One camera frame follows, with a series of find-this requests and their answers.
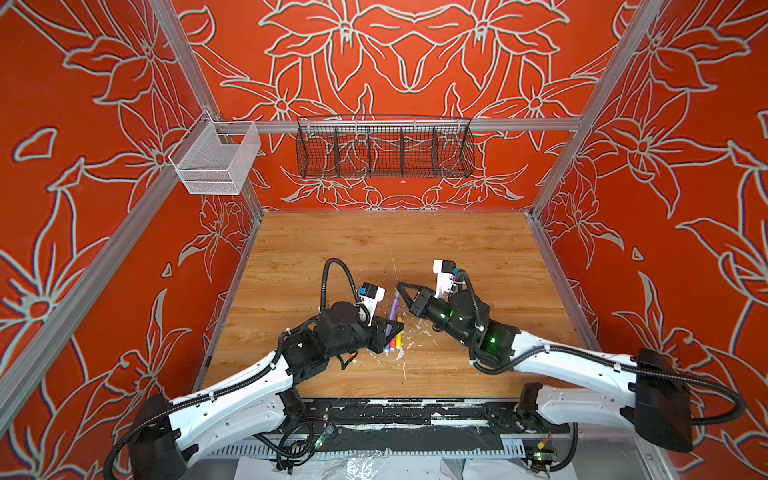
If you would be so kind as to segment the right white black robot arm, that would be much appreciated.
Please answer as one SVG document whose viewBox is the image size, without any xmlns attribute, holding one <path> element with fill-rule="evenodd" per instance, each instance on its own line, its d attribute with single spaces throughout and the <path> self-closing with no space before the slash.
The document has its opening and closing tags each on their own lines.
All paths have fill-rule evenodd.
<svg viewBox="0 0 768 480">
<path fill-rule="evenodd" d="M 523 410 L 550 424 L 594 423 L 635 431 L 673 452 L 693 448 L 690 390 L 659 354 L 607 354 L 546 340 L 491 319 L 490 308 L 467 289 L 447 298 L 406 282 L 396 289 L 409 312 L 428 320 L 469 350 L 472 367 L 486 375 L 532 373 L 577 386 L 558 393 L 534 385 Z"/>
</svg>

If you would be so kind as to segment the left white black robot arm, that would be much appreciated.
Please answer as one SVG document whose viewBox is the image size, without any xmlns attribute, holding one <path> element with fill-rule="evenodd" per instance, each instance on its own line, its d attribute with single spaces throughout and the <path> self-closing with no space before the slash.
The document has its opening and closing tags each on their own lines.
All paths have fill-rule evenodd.
<svg viewBox="0 0 768 480">
<path fill-rule="evenodd" d="M 211 387 L 172 400 L 157 394 L 139 407 L 127 439 L 136 479 L 179 479 L 205 455 L 250 435 L 273 432 L 297 416 L 298 384 L 361 350 L 381 353 L 402 323 L 340 301 L 282 332 L 274 351 Z"/>
</svg>

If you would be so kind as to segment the purple marker pen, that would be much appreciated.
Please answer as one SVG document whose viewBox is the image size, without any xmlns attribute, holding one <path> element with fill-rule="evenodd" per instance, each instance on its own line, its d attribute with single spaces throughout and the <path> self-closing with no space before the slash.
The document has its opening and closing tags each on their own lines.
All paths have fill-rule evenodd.
<svg viewBox="0 0 768 480">
<path fill-rule="evenodd" d="M 392 300 L 392 303 L 391 303 L 391 306 L 390 306 L 390 309 L 389 309 L 389 313 L 388 313 L 388 320 L 389 321 L 395 321 L 396 320 L 396 314 L 397 314 L 397 308 L 399 306 L 399 301 L 400 301 L 400 294 L 398 292 L 395 292 L 394 298 Z M 385 333 L 387 335 L 390 335 L 391 332 L 392 332 L 392 326 L 391 325 L 387 325 Z"/>
</svg>

